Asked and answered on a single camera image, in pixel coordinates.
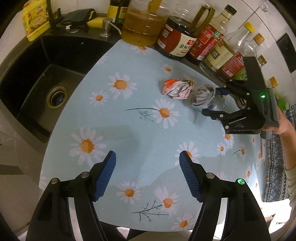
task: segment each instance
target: light blue tablecloth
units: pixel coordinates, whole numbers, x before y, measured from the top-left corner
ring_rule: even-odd
[[[184,78],[212,84],[155,50],[119,41],[65,106],[46,150],[40,186],[53,177],[73,179],[113,150],[114,173],[94,204],[99,219],[139,230],[189,230],[201,203],[191,196],[179,168],[179,153],[187,150],[221,179],[244,178],[260,198],[266,165],[258,156],[259,136],[225,135],[219,121],[191,108],[190,98],[162,94],[165,80]],[[226,110],[235,109],[226,97]]]

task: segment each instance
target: sleeve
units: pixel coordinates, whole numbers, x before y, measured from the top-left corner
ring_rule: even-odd
[[[287,176],[288,192],[290,194],[291,215],[296,212],[296,167],[292,170],[285,170]]]
[[[271,241],[284,241],[296,226],[296,167],[285,170],[287,176],[287,187],[290,194],[290,206],[292,207],[290,219],[283,227],[270,234]]]

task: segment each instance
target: yellow sponge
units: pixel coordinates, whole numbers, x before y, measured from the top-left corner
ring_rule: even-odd
[[[91,28],[102,28],[103,27],[103,19],[106,17],[96,17],[87,22],[88,27]]]

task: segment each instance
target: green led light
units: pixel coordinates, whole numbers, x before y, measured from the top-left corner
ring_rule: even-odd
[[[244,185],[245,184],[245,181],[244,179],[238,179],[237,182],[240,184],[240,185]]]

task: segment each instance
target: sink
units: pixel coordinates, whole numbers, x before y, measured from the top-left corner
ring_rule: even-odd
[[[0,99],[35,137],[47,143],[73,91],[112,43],[45,35],[12,64],[0,83]]]

